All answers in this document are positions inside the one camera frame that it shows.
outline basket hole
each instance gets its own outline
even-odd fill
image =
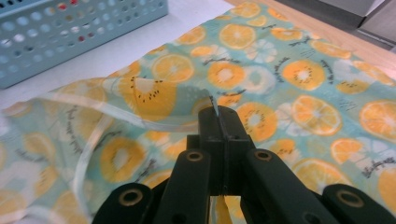
[[[110,20],[110,16],[109,16],[107,13],[105,13],[105,14],[103,15],[103,20],[104,20],[104,21]]]
[[[99,25],[100,19],[99,19],[99,18],[95,18],[95,19],[92,20],[92,22],[93,22],[93,24],[95,24],[95,25]]]
[[[67,9],[67,5],[65,3],[58,4],[58,8],[61,11],[65,11]]]
[[[15,50],[14,51],[14,57],[19,58],[22,56],[22,52],[20,50]]]
[[[15,29],[15,24],[12,21],[6,21],[2,24],[5,31],[13,31]]]
[[[68,35],[69,35],[69,32],[68,32],[68,31],[66,31],[66,30],[62,30],[62,31],[61,31],[61,36],[67,37]]]
[[[12,46],[12,41],[10,39],[4,39],[0,42],[0,46],[3,48],[9,48]]]
[[[43,57],[39,54],[33,56],[33,61],[35,61],[36,63],[39,63],[41,61],[43,61]]]
[[[109,23],[109,24],[107,25],[107,30],[111,31],[111,30],[113,30],[113,29],[114,29],[113,23]]]
[[[35,29],[30,29],[30,30],[28,30],[26,33],[27,33],[27,35],[29,35],[30,37],[36,37],[36,36],[38,36],[38,31],[35,30]]]
[[[32,46],[25,46],[24,50],[28,51],[28,52],[32,52],[35,48],[33,48]]]
[[[92,14],[95,12],[95,8],[93,6],[89,6],[87,11],[88,11],[88,13]]]
[[[113,10],[113,16],[118,17],[120,15],[119,11],[117,9]]]
[[[83,28],[83,29],[89,29],[90,27],[91,27],[91,26],[90,26],[89,23],[85,23],[85,24],[82,25],[82,28]]]
[[[19,24],[21,26],[25,26],[25,25],[29,24],[29,20],[26,17],[19,17],[19,18],[17,18],[17,24]]]
[[[8,57],[5,55],[0,55],[0,63],[8,63]]]
[[[73,34],[76,34],[76,33],[79,32],[79,27],[78,27],[78,26],[73,26],[72,28],[70,28],[70,31],[71,31]]]
[[[67,43],[67,46],[69,48],[73,48],[76,44],[74,43],[74,41],[69,41],[69,43]]]
[[[53,7],[46,7],[46,9],[44,9],[44,13],[47,16],[53,16],[55,14],[55,9]]]
[[[40,30],[44,33],[48,33],[50,31],[50,26],[48,24],[42,24],[40,26]]]
[[[101,2],[101,3],[98,4],[98,8],[103,11],[103,10],[106,9],[106,4]]]
[[[24,35],[21,34],[14,35],[15,42],[23,42],[24,39],[25,39]]]
[[[84,18],[84,12],[82,12],[82,11],[78,11],[77,12],[77,18],[79,18],[79,19],[82,19],[82,18]]]
[[[23,60],[21,62],[22,67],[29,67],[30,65],[32,65],[29,61]]]
[[[51,58],[54,55],[54,52],[52,49],[47,49],[46,52],[44,52],[47,57]]]
[[[97,31],[98,31],[98,34],[99,34],[99,35],[102,35],[102,34],[105,33],[105,28],[99,27]]]
[[[62,26],[62,21],[61,20],[56,20],[53,22],[53,25],[56,27],[61,27]]]
[[[32,18],[32,20],[34,21],[41,21],[41,13],[39,12],[33,12],[32,14],[30,14],[30,18]]]
[[[60,46],[56,47],[56,51],[58,51],[60,53],[64,52],[65,50],[66,50],[66,48],[64,47],[64,45],[60,45]]]
[[[51,35],[51,36],[49,37],[49,42],[51,42],[51,43],[56,43],[56,42],[58,42],[58,39],[55,37],[55,35]]]
[[[12,64],[12,65],[8,68],[8,71],[10,71],[11,73],[16,73],[16,72],[18,72],[18,70],[20,70],[20,69],[19,69],[19,67],[18,67],[17,65],[15,65],[15,64]]]

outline screw hole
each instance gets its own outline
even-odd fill
[[[189,161],[200,161],[203,157],[204,155],[202,155],[200,152],[190,152],[187,154],[187,159]]]
[[[259,159],[261,161],[269,161],[272,159],[271,154],[269,154],[268,152],[264,152],[264,151],[256,151],[254,153],[254,155],[256,156],[257,159]]]
[[[172,223],[183,224],[183,223],[186,223],[186,221],[187,221],[187,218],[183,214],[174,214],[172,216]]]
[[[340,189],[337,191],[336,195],[338,200],[348,206],[356,208],[364,206],[364,201],[361,199],[361,197],[350,191]]]

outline white surface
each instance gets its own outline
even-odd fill
[[[80,79],[106,77],[148,51],[233,7],[222,0],[168,0],[168,6],[167,16],[8,89],[0,90],[0,109]]]
[[[329,5],[339,7],[358,16],[365,17],[385,0],[320,0]]]

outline cloth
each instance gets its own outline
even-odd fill
[[[345,183],[396,215],[395,84],[246,2],[108,77],[5,109],[0,223],[87,223],[118,186],[155,187],[198,132],[209,95],[309,189]],[[239,198],[213,202],[212,223],[244,222]]]

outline blue plastic basket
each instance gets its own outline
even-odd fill
[[[0,0],[0,88],[167,12],[166,0]]]

